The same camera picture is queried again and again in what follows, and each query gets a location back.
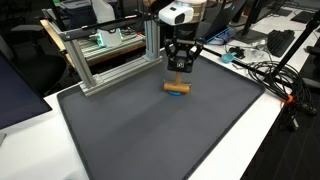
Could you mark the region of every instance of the computer monitor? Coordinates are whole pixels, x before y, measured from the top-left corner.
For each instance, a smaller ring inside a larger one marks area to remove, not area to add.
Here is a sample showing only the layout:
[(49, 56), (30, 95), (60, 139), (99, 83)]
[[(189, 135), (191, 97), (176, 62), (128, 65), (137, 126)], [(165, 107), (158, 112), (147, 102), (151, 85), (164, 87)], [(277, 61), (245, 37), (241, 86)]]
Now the computer monitor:
[(3, 129), (48, 112), (51, 107), (0, 52), (0, 146)]
[(245, 0), (234, 0), (230, 3), (225, 3), (224, 1), (220, 12), (211, 23), (200, 23), (198, 31), (204, 31), (204, 34), (197, 32), (197, 36), (206, 39), (207, 43), (209, 43), (212, 39), (216, 38), (217, 35), (226, 31), (228, 24), (236, 16), (244, 4)]
[(320, 10), (320, 0), (288, 0), (287, 7), (305, 9), (308, 11)]
[(258, 39), (264, 38), (267, 34), (250, 29), (252, 24), (259, 22), (268, 15), (279, 11), (285, 0), (254, 0), (251, 6), (247, 22), (241, 31), (238, 31), (234, 38), (238, 41), (250, 44)]

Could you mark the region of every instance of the wire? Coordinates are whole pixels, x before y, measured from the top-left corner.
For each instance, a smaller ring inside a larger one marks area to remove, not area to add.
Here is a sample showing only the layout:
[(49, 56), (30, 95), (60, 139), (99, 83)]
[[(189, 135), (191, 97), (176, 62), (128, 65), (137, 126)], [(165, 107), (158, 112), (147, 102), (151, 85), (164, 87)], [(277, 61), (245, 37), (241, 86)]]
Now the wire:
[(313, 31), (313, 34), (317, 37), (317, 39), (319, 39), (319, 37), (317, 36), (317, 34)]
[[(225, 44), (224, 45), (224, 50), (225, 50), (226, 53), (229, 52), (227, 46), (239, 47), (239, 48), (243, 48), (243, 49), (256, 49), (256, 47), (254, 47), (254, 46), (236, 46), (236, 45), (232, 45), (232, 44)], [(272, 56), (271, 56), (271, 52), (269, 51), (267, 45), (265, 45), (265, 47), (263, 47), (263, 49), (256, 49), (256, 50), (259, 50), (259, 51), (267, 53), (268, 56), (269, 56), (270, 61), (273, 62), (273, 59), (272, 59)]]
[(244, 26), (244, 25), (246, 25), (246, 23), (243, 23), (243, 24), (237, 24), (237, 25), (229, 24), (229, 27), (234, 27), (234, 28), (236, 28), (236, 27), (241, 27), (241, 26)]
[(244, 41), (255, 41), (255, 40), (259, 40), (259, 39), (264, 39), (266, 36), (257, 36), (257, 37), (250, 37), (250, 38), (246, 38), (244, 36), (241, 36), (240, 38)]
[(292, 3), (295, 3), (295, 4), (296, 4), (296, 7), (294, 7), (294, 8), (299, 9), (299, 7), (300, 7), (300, 4), (299, 4), (298, 2), (290, 1), (289, 4), (287, 4), (287, 2), (288, 2), (288, 1), (285, 2), (284, 6), (288, 6), (288, 5), (290, 6)]
[(300, 10), (298, 9), (298, 10), (293, 11), (293, 14), (297, 15), (297, 11), (300, 11)]
[(279, 62), (272, 61), (270, 52), (268, 50), (266, 52), (269, 54), (270, 61), (251, 63), (243, 63), (239, 59), (235, 59), (234, 61), (246, 65), (247, 73), (254, 81), (262, 84), (271, 93), (280, 98), (281, 104), (284, 104), (283, 107), (285, 108), (286, 115), (280, 122), (279, 127), (288, 128), (291, 126), (298, 111), (303, 111), (307, 115), (315, 115), (316, 110), (311, 92), (299, 75), (299, 72), (288, 64), (281, 70), (277, 70), (276, 67), (279, 65)]

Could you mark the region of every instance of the table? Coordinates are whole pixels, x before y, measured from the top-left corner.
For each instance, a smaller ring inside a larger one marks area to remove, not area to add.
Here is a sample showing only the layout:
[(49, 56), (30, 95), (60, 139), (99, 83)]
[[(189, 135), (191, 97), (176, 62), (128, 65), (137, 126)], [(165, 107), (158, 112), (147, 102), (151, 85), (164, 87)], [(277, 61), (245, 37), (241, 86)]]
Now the table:
[[(47, 31), (47, 33), (49, 34), (49, 36), (51, 37), (51, 39), (53, 40), (53, 42), (58, 46), (60, 51), (64, 51), (66, 48), (62, 42), (62, 40), (60, 39), (59, 35), (57, 34), (57, 32), (55, 32), (55, 30), (49, 25), (49, 21), (46, 19), (40, 20), (41, 25), (43, 26), (43, 28)], [(88, 62), (89, 66), (98, 64), (100, 62), (115, 58), (117, 56), (120, 56), (122, 54), (126, 54), (128, 52), (137, 50), (139, 48), (145, 47), (145, 43), (143, 41), (137, 43), (134, 46), (129, 46), (128, 48), (124, 49), (124, 50), (120, 50), (120, 51), (115, 51), (115, 52), (111, 52), (108, 53), (106, 55), (104, 55), (103, 57), (99, 57), (98, 59), (96, 59), (95, 61), (90, 61)], [(70, 58), (69, 54), (65, 54), (65, 58), (66, 60), (70, 63), (70, 65), (75, 68), (72, 59)]]
[[(265, 33), (273, 29), (292, 29), (298, 37), (305, 25), (289, 21), (293, 16), (292, 13), (289, 17), (268, 17), (252, 28)], [(301, 69), (308, 57), (303, 47), (315, 44), (315, 34), (310, 35), (289, 61), (297, 70)], [(222, 46), (207, 48), (224, 53)], [(232, 64), (223, 64), (218, 57), (208, 52), (203, 51), (201, 55), (246, 76), (244, 70), (236, 70)], [(45, 98), (53, 111), (2, 130), (8, 136), (0, 147), (0, 179), (87, 179), (56, 95)], [(240, 179), (280, 110), (279, 99), (266, 91), (225, 135), (190, 179)]]

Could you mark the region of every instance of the gray table mat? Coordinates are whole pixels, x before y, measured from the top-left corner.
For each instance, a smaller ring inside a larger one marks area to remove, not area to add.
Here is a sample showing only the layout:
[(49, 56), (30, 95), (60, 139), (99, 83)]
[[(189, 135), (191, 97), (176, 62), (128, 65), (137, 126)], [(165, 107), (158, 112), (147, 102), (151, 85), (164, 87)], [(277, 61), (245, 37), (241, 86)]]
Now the gray table mat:
[(264, 92), (199, 57), (191, 92), (175, 97), (162, 90), (166, 61), (91, 97), (79, 87), (58, 94), (90, 179), (187, 179)]

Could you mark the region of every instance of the black chair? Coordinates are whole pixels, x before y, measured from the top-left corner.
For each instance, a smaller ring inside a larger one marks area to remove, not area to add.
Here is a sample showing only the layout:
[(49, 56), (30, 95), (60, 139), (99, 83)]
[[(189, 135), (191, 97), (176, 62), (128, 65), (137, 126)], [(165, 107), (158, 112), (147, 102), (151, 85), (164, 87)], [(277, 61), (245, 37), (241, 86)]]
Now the black chair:
[(11, 60), (20, 70), (23, 76), (42, 95), (50, 94), (57, 86), (66, 69), (66, 62), (60, 56), (45, 55), (35, 36), (42, 31), (38, 25), (22, 25), (12, 29), (14, 32), (26, 32), (31, 38), (33, 47), (37, 53), (31, 58), (18, 56), (12, 44), (0, 35), (0, 51), (4, 58)]
[(33, 0), (1, 0), (1, 15), (6, 17), (6, 21), (22, 19), (32, 12)]

